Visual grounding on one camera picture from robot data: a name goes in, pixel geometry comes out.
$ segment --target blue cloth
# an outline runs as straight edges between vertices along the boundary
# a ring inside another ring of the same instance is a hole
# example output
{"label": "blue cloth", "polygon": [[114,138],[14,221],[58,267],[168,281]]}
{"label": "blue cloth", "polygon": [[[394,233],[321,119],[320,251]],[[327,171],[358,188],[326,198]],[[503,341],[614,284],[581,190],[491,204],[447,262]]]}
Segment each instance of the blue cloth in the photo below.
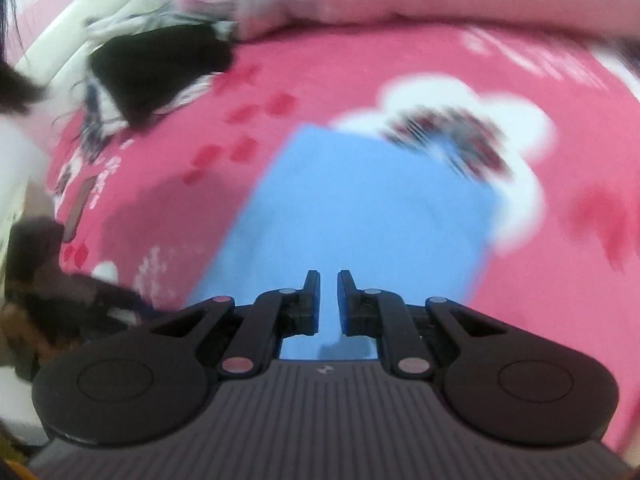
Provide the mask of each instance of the blue cloth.
{"label": "blue cloth", "polygon": [[276,159],[194,290],[253,303],[321,273],[319,333],[284,340],[281,358],[376,356],[366,337],[342,336],[336,283],[381,288],[406,303],[463,301],[481,270],[497,195],[444,161],[380,140],[302,126]]}

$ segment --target round black pad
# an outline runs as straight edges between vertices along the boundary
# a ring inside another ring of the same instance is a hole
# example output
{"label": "round black pad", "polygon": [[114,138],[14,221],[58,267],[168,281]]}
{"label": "round black pad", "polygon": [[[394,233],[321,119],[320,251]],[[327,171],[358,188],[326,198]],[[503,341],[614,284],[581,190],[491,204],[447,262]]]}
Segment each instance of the round black pad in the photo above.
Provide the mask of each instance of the round black pad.
{"label": "round black pad", "polygon": [[574,385],[569,372],[544,361],[511,363],[500,371],[498,380],[507,393],[528,402],[562,399]]}
{"label": "round black pad", "polygon": [[471,426],[524,446],[565,446],[598,436],[618,403],[605,367],[531,334],[469,338],[447,369],[444,394]]}
{"label": "round black pad", "polygon": [[127,446],[167,434],[203,405],[207,377],[182,338],[112,336],[45,366],[33,403],[47,430],[82,444]]}
{"label": "round black pad", "polygon": [[78,388],[100,402],[122,402],[143,395],[154,374],[145,365],[128,359],[108,359],[89,365],[78,377]]}

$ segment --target human hair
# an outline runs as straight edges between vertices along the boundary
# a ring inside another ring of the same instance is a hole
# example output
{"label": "human hair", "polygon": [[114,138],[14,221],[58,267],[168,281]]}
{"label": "human hair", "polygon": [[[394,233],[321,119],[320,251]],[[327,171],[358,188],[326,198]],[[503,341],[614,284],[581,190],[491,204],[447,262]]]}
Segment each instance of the human hair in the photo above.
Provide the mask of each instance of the human hair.
{"label": "human hair", "polygon": [[0,113],[27,114],[45,92],[7,63],[6,38],[10,20],[14,20],[17,28],[16,1],[0,0]]}

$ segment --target white cloud pattern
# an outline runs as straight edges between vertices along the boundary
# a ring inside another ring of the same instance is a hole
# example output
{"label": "white cloud pattern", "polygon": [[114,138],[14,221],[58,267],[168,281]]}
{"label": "white cloud pattern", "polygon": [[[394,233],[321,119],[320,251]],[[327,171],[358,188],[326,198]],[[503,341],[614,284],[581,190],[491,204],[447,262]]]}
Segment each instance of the white cloud pattern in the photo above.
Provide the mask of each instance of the white cloud pattern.
{"label": "white cloud pattern", "polygon": [[377,108],[349,111],[331,122],[345,133],[383,139],[389,124],[417,107],[468,110],[479,119],[493,121],[504,133],[500,156],[509,176],[492,176],[490,184],[502,196],[495,219],[494,250],[505,254],[528,243],[545,215],[542,184],[531,169],[554,145],[554,126],[533,102],[509,93],[477,94],[460,79],[424,73],[402,76],[385,84],[378,93]]}

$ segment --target pink bedsheet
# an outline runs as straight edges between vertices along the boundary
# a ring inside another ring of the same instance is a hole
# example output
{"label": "pink bedsheet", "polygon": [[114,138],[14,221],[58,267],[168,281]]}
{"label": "pink bedsheet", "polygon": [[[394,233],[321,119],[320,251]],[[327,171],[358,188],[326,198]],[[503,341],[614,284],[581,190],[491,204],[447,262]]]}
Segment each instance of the pink bedsheet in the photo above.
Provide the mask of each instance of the pink bedsheet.
{"label": "pink bedsheet", "polygon": [[237,53],[209,94],[94,166],[72,121],[49,175],[71,161],[59,219],[99,176],[63,267],[179,308],[301,122],[366,133],[417,105],[470,108],[505,131],[512,173],[494,182],[506,206],[470,306],[607,365],[620,449],[640,401],[640,105],[623,83],[573,41],[475,27],[324,29]]}

